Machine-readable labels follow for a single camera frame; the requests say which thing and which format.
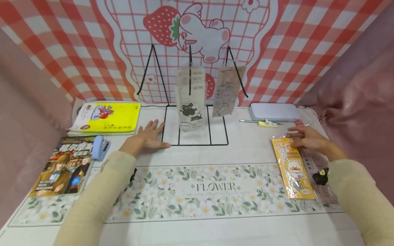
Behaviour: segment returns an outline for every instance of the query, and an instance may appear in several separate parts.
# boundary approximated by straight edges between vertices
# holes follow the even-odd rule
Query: cartoon strawberry
[[[179,37],[180,13],[171,6],[162,6],[143,19],[145,28],[160,44],[176,46]]]
[[[206,98],[209,99],[213,96],[215,91],[215,80],[210,74],[205,75],[205,82],[206,82]]]

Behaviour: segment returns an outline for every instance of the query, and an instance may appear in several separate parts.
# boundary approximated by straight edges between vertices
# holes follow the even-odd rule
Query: sticker pack
[[[179,69],[177,71],[175,96],[179,112],[179,126],[182,131],[202,128],[205,117],[204,68]]]
[[[300,153],[298,149],[290,146],[293,139],[274,137],[271,141],[288,197],[293,199],[316,199]]]

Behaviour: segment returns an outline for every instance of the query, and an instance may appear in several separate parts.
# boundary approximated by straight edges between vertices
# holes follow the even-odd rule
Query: yellow duck package
[[[290,146],[292,141],[292,138],[287,137],[271,139],[287,195],[293,199],[315,199],[315,193],[299,151]]]

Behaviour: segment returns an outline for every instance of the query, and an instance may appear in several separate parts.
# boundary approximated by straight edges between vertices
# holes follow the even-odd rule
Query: hand
[[[303,126],[290,127],[288,131],[298,131],[297,133],[289,133],[294,142],[292,147],[306,147],[326,155],[329,161],[347,159],[346,154],[329,139],[318,133],[313,128]]]
[[[63,189],[63,187],[64,187],[64,184],[59,185],[58,187],[56,187],[54,189],[54,192],[59,192],[61,189]]]
[[[36,196],[43,196],[43,195],[45,194],[45,192],[46,192],[46,190],[40,190],[40,191],[37,191],[37,192],[35,193],[35,195],[36,195]]]
[[[120,147],[119,151],[128,153],[137,157],[142,148],[169,148],[171,145],[167,142],[160,142],[157,136],[163,131],[164,122],[157,127],[158,120],[150,121],[145,129],[139,127],[138,133],[135,136],[126,139],[125,143]]]

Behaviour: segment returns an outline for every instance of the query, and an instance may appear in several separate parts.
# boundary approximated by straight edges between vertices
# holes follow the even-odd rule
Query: blue stapler
[[[103,138],[103,136],[96,136],[93,142],[92,159],[103,161],[105,155],[110,149],[111,142]]]

